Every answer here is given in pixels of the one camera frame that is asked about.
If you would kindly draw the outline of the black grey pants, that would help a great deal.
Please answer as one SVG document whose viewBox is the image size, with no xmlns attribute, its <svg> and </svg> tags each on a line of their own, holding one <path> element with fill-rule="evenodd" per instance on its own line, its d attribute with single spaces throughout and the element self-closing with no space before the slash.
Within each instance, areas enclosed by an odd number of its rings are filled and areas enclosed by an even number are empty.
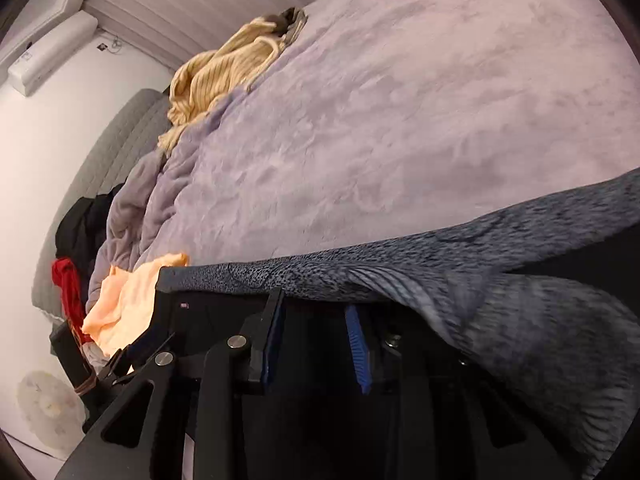
<svg viewBox="0 0 640 480">
<path fill-rule="evenodd" d="M 284 299 L 233 479 L 634 479 L 639 175 L 431 233 L 166 269 L 159 292 Z M 373 384 L 362 393 L 345 310 Z"/>
</svg>

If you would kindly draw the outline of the black clothing pile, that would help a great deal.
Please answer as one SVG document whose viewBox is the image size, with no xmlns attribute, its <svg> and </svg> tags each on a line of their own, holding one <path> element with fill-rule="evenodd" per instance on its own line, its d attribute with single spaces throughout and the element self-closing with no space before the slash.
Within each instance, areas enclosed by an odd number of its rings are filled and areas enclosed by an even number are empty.
<svg viewBox="0 0 640 480">
<path fill-rule="evenodd" d="M 98 250 L 106 239 L 108 212 L 121 188 L 122 183 L 106 194 L 78 198 L 55 232 L 55 257 L 70 259 L 85 287 L 96 265 Z"/>
</svg>

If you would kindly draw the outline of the orange garment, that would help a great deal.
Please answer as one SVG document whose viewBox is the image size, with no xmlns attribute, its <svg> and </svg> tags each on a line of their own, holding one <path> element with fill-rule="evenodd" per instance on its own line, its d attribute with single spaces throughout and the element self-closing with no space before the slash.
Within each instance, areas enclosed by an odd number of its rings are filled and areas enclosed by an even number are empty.
<svg viewBox="0 0 640 480">
<path fill-rule="evenodd" d="M 101 284 L 98 301 L 85 317 L 82 332 L 106 358 L 124 350 L 150 326 L 160 270 L 166 266 L 180 268 L 189 262 L 186 254 L 166 254 L 132 272 L 111 266 L 110 274 Z"/>
</svg>

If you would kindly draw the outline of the white floor fan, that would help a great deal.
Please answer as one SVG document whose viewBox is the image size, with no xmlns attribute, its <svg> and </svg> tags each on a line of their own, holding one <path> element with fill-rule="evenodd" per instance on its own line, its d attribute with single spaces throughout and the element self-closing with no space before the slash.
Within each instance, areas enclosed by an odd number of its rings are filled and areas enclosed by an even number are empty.
<svg viewBox="0 0 640 480">
<path fill-rule="evenodd" d="M 29 430 L 62 458 L 70 456 L 84 437 L 86 410 L 74 389 L 41 370 L 18 384 L 16 400 Z"/>
</svg>

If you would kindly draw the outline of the red garment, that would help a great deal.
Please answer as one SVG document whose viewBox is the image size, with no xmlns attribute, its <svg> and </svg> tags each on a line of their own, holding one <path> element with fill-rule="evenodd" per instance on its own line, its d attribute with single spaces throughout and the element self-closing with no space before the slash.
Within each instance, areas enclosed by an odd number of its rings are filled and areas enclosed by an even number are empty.
<svg viewBox="0 0 640 480">
<path fill-rule="evenodd" d="M 86 316 L 85 303 L 81 297 L 81 282 L 71 258 L 58 258 L 52 263 L 52 282 L 58 286 L 61 304 L 70 330 L 78 344 L 82 346 L 91 341 L 91 337 L 82 331 Z"/>
</svg>

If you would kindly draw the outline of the grey padded headboard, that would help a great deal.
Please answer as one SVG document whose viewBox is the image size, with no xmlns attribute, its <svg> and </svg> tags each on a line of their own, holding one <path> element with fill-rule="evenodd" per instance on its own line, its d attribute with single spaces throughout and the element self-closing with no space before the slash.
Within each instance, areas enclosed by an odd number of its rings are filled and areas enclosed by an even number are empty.
<svg viewBox="0 0 640 480">
<path fill-rule="evenodd" d="M 138 91 L 98 136 L 67 189 L 44 238 L 32 281 L 32 305 L 53 322 L 63 319 L 60 292 L 51 278 L 58 225 L 78 198 L 105 194 L 126 180 L 137 161 L 154 150 L 158 136 L 168 129 L 168 108 L 166 94 L 152 89 Z"/>
</svg>

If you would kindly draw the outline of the lavender plush bed blanket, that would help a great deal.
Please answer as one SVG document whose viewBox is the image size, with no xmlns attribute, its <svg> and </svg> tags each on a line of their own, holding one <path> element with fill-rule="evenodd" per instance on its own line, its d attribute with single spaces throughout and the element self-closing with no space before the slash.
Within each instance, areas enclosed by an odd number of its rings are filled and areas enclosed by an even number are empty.
<svg viewBox="0 0 640 480">
<path fill-rule="evenodd" d="M 639 163 L 599 0 L 319 0 L 265 73 L 140 159 L 89 297 L 166 254 L 256 261 L 455 226 Z"/>
</svg>

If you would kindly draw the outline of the yellow ribbed garment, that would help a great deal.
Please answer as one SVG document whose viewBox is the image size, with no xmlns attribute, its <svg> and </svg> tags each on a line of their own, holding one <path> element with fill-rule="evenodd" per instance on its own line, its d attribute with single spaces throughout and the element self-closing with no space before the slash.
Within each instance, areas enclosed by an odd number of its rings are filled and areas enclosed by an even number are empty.
<svg viewBox="0 0 640 480">
<path fill-rule="evenodd" d="M 250 91 L 255 80 L 294 44 L 307 21 L 301 8 L 258 16 L 219 49 L 194 55 L 180 66 L 169 86 L 171 128 L 158 137 L 157 147 L 170 154 L 188 125 L 204 118 L 233 90 Z"/>
</svg>

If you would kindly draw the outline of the white wall air conditioner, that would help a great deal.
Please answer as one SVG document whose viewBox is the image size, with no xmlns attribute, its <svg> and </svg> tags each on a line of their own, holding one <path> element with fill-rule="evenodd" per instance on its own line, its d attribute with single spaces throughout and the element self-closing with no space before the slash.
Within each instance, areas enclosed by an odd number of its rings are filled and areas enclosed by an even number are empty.
<svg viewBox="0 0 640 480">
<path fill-rule="evenodd" d="M 78 11 L 47 32 L 9 66 L 9 85 L 23 96 L 30 96 L 92 38 L 97 28 L 98 20 L 94 16 Z"/>
</svg>

